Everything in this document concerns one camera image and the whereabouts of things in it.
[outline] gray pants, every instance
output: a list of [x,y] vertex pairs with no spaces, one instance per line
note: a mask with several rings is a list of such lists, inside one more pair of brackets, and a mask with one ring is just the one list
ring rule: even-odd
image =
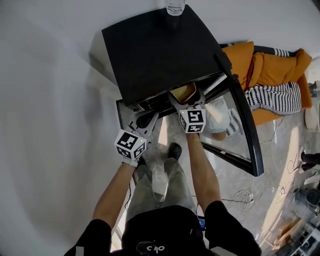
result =
[[196,213],[196,206],[187,185],[184,170],[174,158],[164,161],[164,171],[168,174],[169,185],[165,200],[161,206],[157,206],[157,200],[152,185],[146,175],[147,167],[140,165],[138,171],[145,173],[135,186],[134,193],[127,210],[126,221],[134,216],[169,206],[182,206]]

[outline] white wall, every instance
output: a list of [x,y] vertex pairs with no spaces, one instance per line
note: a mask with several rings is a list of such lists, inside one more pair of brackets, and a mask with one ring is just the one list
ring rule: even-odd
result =
[[[320,11],[312,0],[186,0],[219,43],[256,45],[320,56]],[[165,6],[165,0],[10,0],[15,9],[56,35],[115,82],[101,30]]]
[[120,165],[118,88],[0,7],[0,254],[63,255]]

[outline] black t-shirt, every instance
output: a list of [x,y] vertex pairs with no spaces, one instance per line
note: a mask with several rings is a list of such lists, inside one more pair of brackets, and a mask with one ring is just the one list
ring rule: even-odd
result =
[[[212,202],[204,218],[210,249],[220,247],[237,256],[261,255],[253,235],[228,213],[221,201]],[[110,253],[110,248],[110,226],[95,219],[65,256],[213,255],[205,247],[197,216],[182,206],[138,214],[125,225],[122,249]]]

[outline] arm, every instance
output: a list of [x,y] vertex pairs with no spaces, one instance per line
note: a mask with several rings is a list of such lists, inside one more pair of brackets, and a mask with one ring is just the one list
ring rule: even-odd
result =
[[127,163],[123,163],[120,166],[109,186],[100,197],[94,209],[93,220],[103,220],[113,229],[124,204],[134,170],[135,167]]
[[209,204],[221,201],[219,182],[197,133],[187,133],[191,173],[195,195],[203,212]]
[[209,240],[209,248],[216,252],[221,247],[238,256],[260,256],[261,249],[253,235],[228,213],[221,202],[217,176],[212,168],[200,138],[196,133],[187,133],[190,165],[193,186],[205,217],[205,237]]

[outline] water bottle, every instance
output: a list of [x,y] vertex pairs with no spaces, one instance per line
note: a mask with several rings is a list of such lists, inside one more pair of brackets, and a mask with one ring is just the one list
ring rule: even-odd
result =
[[166,11],[172,16],[179,16],[185,9],[186,0],[166,0]]

